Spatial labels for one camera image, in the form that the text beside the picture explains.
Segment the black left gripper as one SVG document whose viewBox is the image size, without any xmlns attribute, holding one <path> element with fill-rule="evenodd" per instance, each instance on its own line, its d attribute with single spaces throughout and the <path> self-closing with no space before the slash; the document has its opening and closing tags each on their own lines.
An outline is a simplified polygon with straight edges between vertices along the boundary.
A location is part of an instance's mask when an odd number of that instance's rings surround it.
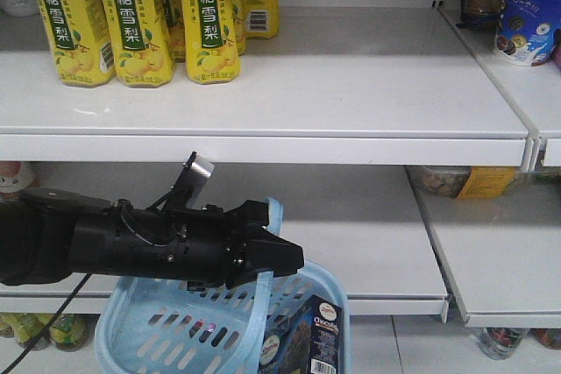
<svg viewBox="0 0 561 374">
<path fill-rule="evenodd" d="M 266 202 L 247 200 L 231 211 L 231 221 L 237 228 L 265 228 L 268 211 Z M 304 266 L 300 245 L 268 231 L 252 235 L 242 252 L 244 242 L 241 231 L 216 209 L 165 214 L 123 201 L 76 220 L 69 270 L 232 289 L 262 272 L 286 277 Z"/>
</svg>

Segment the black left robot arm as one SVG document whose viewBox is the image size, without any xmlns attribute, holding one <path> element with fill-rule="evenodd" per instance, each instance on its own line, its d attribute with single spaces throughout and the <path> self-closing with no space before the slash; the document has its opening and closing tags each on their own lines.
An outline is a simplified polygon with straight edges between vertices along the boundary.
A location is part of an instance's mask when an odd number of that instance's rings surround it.
<svg viewBox="0 0 561 374">
<path fill-rule="evenodd" d="M 303 249 L 273 233 L 273 203 L 229 211 L 164 200 L 134 208 L 66 191 L 30 188 L 1 205 L 1 282 L 52 284 L 73 273 L 173 279 L 192 289 L 286 277 L 304 266 Z"/>
</svg>

